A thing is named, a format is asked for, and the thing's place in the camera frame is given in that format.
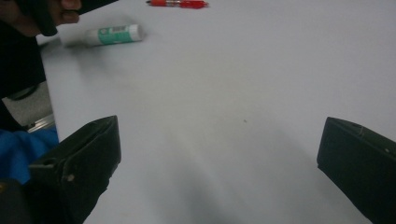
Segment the finger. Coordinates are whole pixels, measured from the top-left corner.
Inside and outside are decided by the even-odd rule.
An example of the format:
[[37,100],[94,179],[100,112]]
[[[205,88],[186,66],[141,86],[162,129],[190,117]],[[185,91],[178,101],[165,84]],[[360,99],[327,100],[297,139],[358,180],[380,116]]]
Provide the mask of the finger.
[[79,10],[81,8],[80,0],[62,0],[61,5],[64,9]]
[[79,15],[74,11],[65,11],[62,13],[61,24],[66,23],[77,23],[79,21]]

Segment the black object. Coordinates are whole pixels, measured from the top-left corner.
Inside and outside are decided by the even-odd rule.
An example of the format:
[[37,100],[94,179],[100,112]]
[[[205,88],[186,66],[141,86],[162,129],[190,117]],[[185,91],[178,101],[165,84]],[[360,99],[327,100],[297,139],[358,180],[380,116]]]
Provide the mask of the black object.
[[318,168],[373,223],[396,223],[396,143],[359,124],[327,118]]
[[0,179],[0,223],[32,223],[21,184],[14,179]]
[[[82,8],[78,14],[83,14],[103,7],[117,0],[82,0]],[[50,15],[47,0],[16,0],[24,15],[31,15],[42,35],[56,35],[56,25]]]
[[[25,222],[0,216],[0,223],[82,224],[119,163],[117,117],[86,124],[29,166],[32,178],[23,186],[23,194],[4,196],[8,191],[0,191],[0,204],[4,197],[18,199],[8,200],[7,207],[29,214]],[[11,192],[18,192],[18,186],[13,186],[16,189]]]

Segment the dark sleeve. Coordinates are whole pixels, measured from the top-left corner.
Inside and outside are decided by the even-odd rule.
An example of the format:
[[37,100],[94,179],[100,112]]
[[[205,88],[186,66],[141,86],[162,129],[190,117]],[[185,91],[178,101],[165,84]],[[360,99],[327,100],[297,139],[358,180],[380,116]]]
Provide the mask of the dark sleeve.
[[23,36],[0,22],[0,97],[4,98],[45,80],[35,37]]

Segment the green label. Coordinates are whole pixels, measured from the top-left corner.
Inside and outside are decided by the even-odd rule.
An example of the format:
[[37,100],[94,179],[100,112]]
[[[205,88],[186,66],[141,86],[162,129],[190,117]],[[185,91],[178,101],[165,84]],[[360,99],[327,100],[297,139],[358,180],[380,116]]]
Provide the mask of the green label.
[[100,42],[104,45],[132,42],[129,35],[129,26],[117,26],[98,30]]

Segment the glue stick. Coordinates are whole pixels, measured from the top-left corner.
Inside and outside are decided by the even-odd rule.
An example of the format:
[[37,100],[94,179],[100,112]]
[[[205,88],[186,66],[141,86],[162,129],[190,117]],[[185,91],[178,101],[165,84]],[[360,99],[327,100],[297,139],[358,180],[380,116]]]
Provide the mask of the glue stick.
[[143,40],[142,27],[137,24],[89,30],[85,32],[84,43],[88,46],[111,45]]

